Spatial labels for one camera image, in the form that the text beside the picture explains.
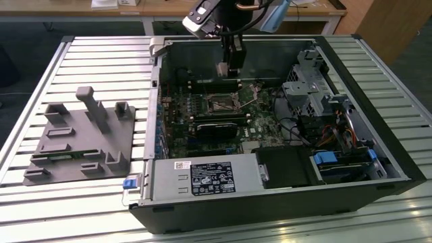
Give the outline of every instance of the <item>aluminum extrusion table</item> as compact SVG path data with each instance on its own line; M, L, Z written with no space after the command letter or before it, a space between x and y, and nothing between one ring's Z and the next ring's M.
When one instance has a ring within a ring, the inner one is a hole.
M68 242L400 242L432 237L432 116L363 40L327 37L396 137L429 179L357 212L152 235L127 210L139 192L123 179L23 186L48 103L81 109L79 86L93 86L104 107L137 108L131 174L143 171L152 60L147 36L64 38L0 151L0 241ZM332 76L335 85L340 83Z

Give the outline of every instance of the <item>circuit board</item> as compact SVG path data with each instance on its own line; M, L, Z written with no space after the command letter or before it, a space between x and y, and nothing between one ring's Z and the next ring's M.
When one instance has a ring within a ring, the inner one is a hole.
M281 146L284 137L271 109L272 100L271 89L253 84L247 84L239 92L221 94L191 94L179 89L164 103L169 158L241 154L253 147ZM217 118L236 114L247 114L248 118L232 139L203 142L193 135L193 116Z

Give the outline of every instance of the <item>wooden table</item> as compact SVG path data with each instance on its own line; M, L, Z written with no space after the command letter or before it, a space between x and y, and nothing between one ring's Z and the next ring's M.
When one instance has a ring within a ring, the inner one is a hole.
M101 22L140 21L147 35L155 35L155 21L181 21L195 0L141 0L136 7L92 11L91 0L0 0L0 22ZM328 0L289 8L284 21L323 21L323 34L332 34L345 10Z
M0 0L0 22L141 22L144 2L92 11L91 0Z

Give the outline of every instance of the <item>motherboard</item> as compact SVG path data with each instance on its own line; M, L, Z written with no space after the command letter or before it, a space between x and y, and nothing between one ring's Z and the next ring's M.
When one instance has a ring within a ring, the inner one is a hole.
M251 153L284 145L272 92L260 82L200 80L167 94L161 101L169 158Z

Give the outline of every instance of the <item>table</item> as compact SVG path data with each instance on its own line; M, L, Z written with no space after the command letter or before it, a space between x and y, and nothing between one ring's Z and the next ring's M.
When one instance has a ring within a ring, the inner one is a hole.
M155 35L155 21L181 21L195 0L141 0L139 6L119 6L116 10L91 10L91 0L0 0L0 22L101 22L139 21L147 35ZM332 34L345 10L337 10L328 0L291 8L284 21L323 21L323 34Z
M425 183L357 212L168 235L148 233L129 214L127 204L139 199L139 192L123 194L123 178L23 186L47 122L41 115L47 104L65 102L69 110L83 109L75 91L87 85L104 107L124 100L137 108L131 174L143 172L151 37L65 38L0 151L1 242L427 241L432 237L432 115L363 40L348 35L327 40L428 178ZM343 91L333 70L329 76Z
M0 22L141 22L144 2L92 11L91 0L0 0Z

